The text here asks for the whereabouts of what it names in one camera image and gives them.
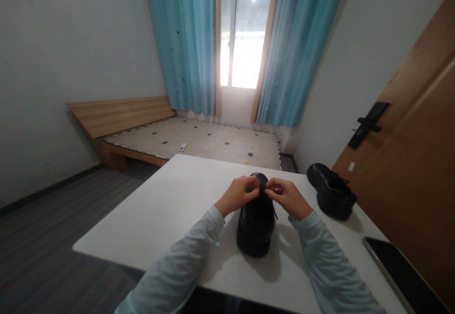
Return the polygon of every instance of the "hand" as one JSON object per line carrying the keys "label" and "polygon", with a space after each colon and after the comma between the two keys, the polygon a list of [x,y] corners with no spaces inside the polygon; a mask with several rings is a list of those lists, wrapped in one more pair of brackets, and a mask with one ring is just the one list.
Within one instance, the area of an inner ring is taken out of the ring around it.
{"label": "hand", "polygon": [[265,188],[265,194],[280,204],[292,217],[302,220],[313,212],[292,181],[272,178]]}
{"label": "hand", "polygon": [[[254,188],[249,193],[246,192],[248,185],[250,188]],[[232,181],[231,186],[229,186],[220,200],[215,203],[215,207],[223,217],[226,217],[257,197],[259,197],[259,182],[257,178],[255,176],[241,176]]]}

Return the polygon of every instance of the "wooden door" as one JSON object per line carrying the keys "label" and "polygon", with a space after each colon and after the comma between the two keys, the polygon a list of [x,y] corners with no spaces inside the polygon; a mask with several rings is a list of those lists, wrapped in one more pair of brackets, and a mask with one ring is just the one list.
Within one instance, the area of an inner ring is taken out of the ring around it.
{"label": "wooden door", "polygon": [[455,312],[455,0],[443,2],[378,101],[390,102],[383,130],[347,146],[333,170]]}

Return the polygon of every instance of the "white table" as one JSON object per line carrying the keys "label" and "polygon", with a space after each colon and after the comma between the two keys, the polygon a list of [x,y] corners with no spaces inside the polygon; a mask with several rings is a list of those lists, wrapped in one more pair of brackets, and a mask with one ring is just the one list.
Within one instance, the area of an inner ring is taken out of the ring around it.
{"label": "white table", "polygon": [[[292,180],[384,309],[388,313],[405,313],[362,243],[364,236],[386,239],[385,236],[358,205],[346,222],[324,215],[317,205],[315,189],[303,174],[178,154],[87,232],[73,249],[147,270],[222,196],[233,178],[253,172],[261,172],[268,179]],[[210,252],[199,285],[297,313],[320,313],[303,266],[297,232],[284,209],[274,205],[278,221],[268,254],[254,259],[240,252],[236,211],[226,217],[219,235],[220,246]]]}

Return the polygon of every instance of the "headboard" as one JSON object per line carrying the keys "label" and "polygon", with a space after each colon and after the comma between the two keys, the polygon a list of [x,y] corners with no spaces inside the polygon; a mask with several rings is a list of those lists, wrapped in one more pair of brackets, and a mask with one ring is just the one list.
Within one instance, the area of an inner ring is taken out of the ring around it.
{"label": "headboard", "polygon": [[93,139],[175,116],[167,96],[66,105]]}

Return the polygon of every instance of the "phone screen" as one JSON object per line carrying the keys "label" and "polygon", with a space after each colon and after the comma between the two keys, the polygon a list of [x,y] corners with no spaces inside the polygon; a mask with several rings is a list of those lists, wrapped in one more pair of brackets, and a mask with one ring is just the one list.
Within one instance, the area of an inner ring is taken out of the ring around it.
{"label": "phone screen", "polygon": [[416,314],[450,313],[395,245],[365,239]]}

